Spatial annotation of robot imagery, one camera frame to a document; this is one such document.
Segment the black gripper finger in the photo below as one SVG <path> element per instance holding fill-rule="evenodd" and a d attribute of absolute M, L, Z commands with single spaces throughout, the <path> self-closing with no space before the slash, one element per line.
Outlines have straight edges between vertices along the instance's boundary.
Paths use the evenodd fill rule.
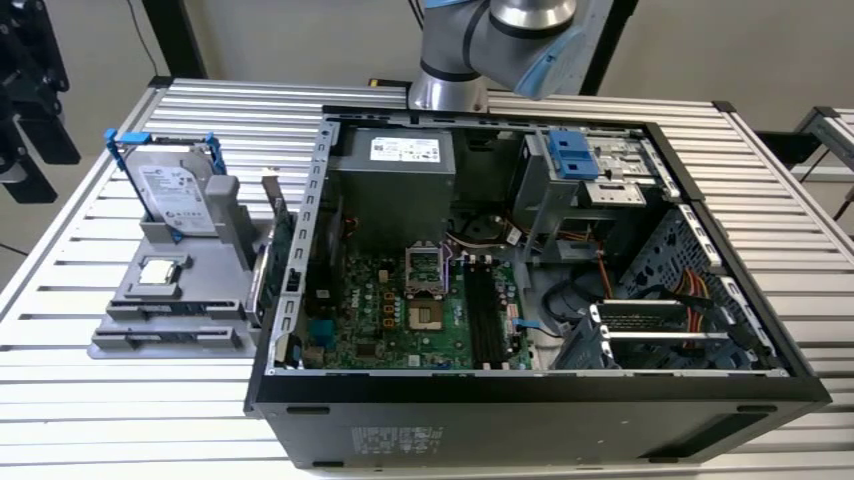
<path fill-rule="evenodd" d="M 65 67 L 49 29 L 19 34 L 27 62 L 21 63 L 19 112 L 21 127 L 47 164 L 77 164 L 80 154 L 63 124 L 59 94 L 69 89 Z"/>
<path fill-rule="evenodd" d="M 29 156 L 15 121 L 11 87 L 17 78 L 12 50 L 1 43 L 1 186 L 20 204 L 52 203 L 55 190 Z"/>

